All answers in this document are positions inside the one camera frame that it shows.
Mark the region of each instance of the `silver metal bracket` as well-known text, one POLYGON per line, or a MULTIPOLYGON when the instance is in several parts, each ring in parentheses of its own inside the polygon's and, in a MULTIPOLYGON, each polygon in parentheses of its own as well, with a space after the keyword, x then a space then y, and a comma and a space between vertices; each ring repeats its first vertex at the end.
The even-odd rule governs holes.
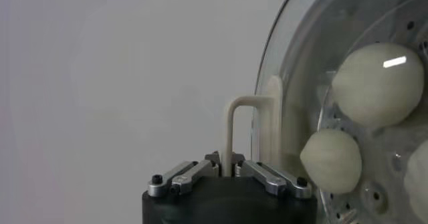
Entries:
POLYGON ((240 177, 255 178, 264 185, 267 192, 276 196, 285 192, 299 199, 309 199, 312 196, 312 187, 306 179, 296 178, 267 164, 246 160, 236 165, 235 172, 239 172, 237 176, 240 177))
POLYGON ((182 162, 181 164, 177 165, 175 168, 171 169, 169 172, 162 175, 160 177, 159 183, 149 181, 147 186, 148 195, 151 197, 162 197, 166 195, 171 186, 172 179, 175 176, 183 174, 184 172, 188 171, 193 166, 195 166, 193 162, 188 162, 188 161, 182 162))
POLYGON ((202 160, 193 168, 189 169, 182 175, 177 175, 173 178, 171 184, 171 193, 185 194, 192 191, 192 186, 201 177, 218 177, 219 166, 210 160, 202 160))

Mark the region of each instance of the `transparent lid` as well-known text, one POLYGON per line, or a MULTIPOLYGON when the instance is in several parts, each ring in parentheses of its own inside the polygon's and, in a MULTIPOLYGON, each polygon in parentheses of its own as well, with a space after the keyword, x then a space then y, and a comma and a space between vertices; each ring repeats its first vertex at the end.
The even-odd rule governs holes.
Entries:
MULTIPOLYGON (((404 46, 426 66, 427 1, 286 0, 280 9, 255 90, 263 94, 263 85, 272 75, 283 81, 282 149, 278 152, 282 161, 277 166, 307 176, 300 153, 309 137, 324 128, 347 132, 357 141, 362 156, 362 176, 353 192, 334 195, 318 191, 320 212, 326 217, 320 218, 321 222, 428 223, 420 211, 421 206, 428 207, 428 199, 412 202, 404 186, 409 158, 428 140, 428 92, 423 91, 416 109, 402 122, 379 128, 350 119, 338 107, 331 90, 344 60, 368 45, 404 46)), ((251 141, 255 160, 259 158, 256 148, 262 144, 257 139, 258 122, 255 114, 251 141)), ((421 174, 428 174, 427 168, 421 169, 421 174)))

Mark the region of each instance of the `cream plastic hook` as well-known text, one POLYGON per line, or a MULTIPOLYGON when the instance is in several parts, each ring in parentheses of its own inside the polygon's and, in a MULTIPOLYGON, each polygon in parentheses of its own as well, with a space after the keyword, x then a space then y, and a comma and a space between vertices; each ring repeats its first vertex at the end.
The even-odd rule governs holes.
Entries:
POLYGON ((281 155, 282 125, 282 80, 272 76, 263 87, 263 95, 241 96, 226 106, 225 147, 221 153, 222 175, 230 177, 232 173, 233 115, 240 106, 251 106, 257 110, 259 126, 259 160, 273 166, 279 166, 281 155))

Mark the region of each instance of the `gray background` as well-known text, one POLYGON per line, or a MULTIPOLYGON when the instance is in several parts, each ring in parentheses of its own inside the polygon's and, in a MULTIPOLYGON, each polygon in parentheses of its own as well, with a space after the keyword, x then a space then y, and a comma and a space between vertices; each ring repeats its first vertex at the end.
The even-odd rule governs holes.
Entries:
POLYGON ((0 0, 0 223, 140 223, 151 174, 221 148, 282 1, 0 0))

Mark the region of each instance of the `textured sphere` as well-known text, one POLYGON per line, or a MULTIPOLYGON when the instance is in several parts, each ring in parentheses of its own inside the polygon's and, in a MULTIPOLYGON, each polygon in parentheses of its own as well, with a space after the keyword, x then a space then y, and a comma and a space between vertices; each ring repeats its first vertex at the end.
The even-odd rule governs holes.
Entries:
POLYGON ((309 177, 324 191, 348 193, 360 179, 362 162, 358 145, 339 130, 324 129, 313 134, 300 160, 309 177))
POLYGON ((399 123, 418 105, 424 71, 418 55, 401 45, 375 43, 352 52, 332 82, 334 101, 364 126, 399 123))
POLYGON ((407 163, 404 188, 409 194, 413 212, 428 224, 428 141, 411 155, 407 163))

